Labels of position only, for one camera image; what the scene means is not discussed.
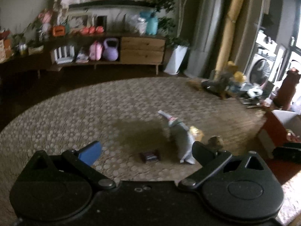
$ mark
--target wooden shelf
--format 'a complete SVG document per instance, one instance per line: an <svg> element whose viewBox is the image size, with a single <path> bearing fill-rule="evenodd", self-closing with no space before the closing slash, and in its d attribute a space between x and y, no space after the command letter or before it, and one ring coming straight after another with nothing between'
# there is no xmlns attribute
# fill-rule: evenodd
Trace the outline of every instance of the wooden shelf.
<svg viewBox="0 0 301 226"><path fill-rule="evenodd" d="M104 33L94 33L94 34L67 34L65 36L51 37L48 42L53 42L58 39L79 39L79 38L103 38L103 37L141 37L141 38L155 38L166 40L164 36L161 35L140 35L138 33L130 33L130 32L104 32Z"/></svg>
<svg viewBox="0 0 301 226"><path fill-rule="evenodd" d="M60 70L63 67L70 67L70 66L86 66L86 65L100 65L100 64L122 64L120 61L89 61L87 63L76 63L76 62L71 62L71 63L63 63L63 64L53 64L49 70L50 71L57 71Z"/></svg>
<svg viewBox="0 0 301 226"><path fill-rule="evenodd" d="M93 2L85 2L80 4L70 4L69 9L85 9L95 6L142 6L154 8L155 5L152 3L144 1L134 1L134 0L98 0Z"/></svg>

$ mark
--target white bag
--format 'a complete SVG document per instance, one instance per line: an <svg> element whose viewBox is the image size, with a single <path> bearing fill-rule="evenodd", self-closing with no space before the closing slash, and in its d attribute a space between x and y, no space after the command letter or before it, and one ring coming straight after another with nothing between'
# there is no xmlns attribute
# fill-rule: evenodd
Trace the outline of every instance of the white bag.
<svg viewBox="0 0 301 226"><path fill-rule="evenodd" d="M190 164L195 164L195 159L192 156L192 145L195 142L195 138L190 133L189 127L163 111L158 111L158 113L168 120L170 136L177 144L180 162L186 161Z"/></svg>

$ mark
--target picture frame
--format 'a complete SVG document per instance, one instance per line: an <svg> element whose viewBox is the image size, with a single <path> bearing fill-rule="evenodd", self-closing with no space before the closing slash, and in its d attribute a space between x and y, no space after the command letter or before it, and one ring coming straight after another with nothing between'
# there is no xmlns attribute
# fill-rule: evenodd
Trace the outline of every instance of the picture frame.
<svg viewBox="0 0 301 226"><path fill-rule="evenodd" d="M79 31L84 27L90 27L92 24L92 16L89 13L74 13L68 14L68 24L70 32Z"/></svg>

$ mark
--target small box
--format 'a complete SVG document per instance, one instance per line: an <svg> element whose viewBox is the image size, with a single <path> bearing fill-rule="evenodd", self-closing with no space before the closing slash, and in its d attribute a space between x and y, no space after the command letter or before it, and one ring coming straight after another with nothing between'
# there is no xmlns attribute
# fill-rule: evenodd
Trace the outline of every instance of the small box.
<svg viewBox="0 0 301 226"><path fill-rule="evenodd" d="M63 25L53 26L52 34L54 37L64 36L66 34L66 28Z"/></svg>
<svg viewBox="0 0 301 226"><path fill-rule="evenodd" d="M160 161L161 160L160 153L157 149L148 151L148 152L142 152L139 154L140 154L141 160L144 161L144 163L146 163L147 161Z"/></svg>
<svg viewBox="0 0 301 226"><path fill-rule="evenodd" d="M4 49L11 50L11 41L10 39L4 40Z"/></svg>

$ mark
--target washing machine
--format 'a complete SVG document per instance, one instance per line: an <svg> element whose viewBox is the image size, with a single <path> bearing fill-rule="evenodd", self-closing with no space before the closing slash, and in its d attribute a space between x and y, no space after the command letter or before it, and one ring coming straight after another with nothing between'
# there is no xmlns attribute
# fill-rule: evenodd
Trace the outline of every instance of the washing machine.
<svg viewBox="0 0 301 226"><path fill-rule="evenodd" d="M245 72L247 81L251 84L264 86L271 74L274 62L274 59L271 60L262 54L255 53Z"/></svg>
<svg viewBox="0 0 301 226"><path fill-rule="evenodd" d="M276 54L274 53L277 47L275 42L267 42L266 35L259 32L254 47L253 57L245 71L247 81L251 84L264 86L272 72Z"/></svg>

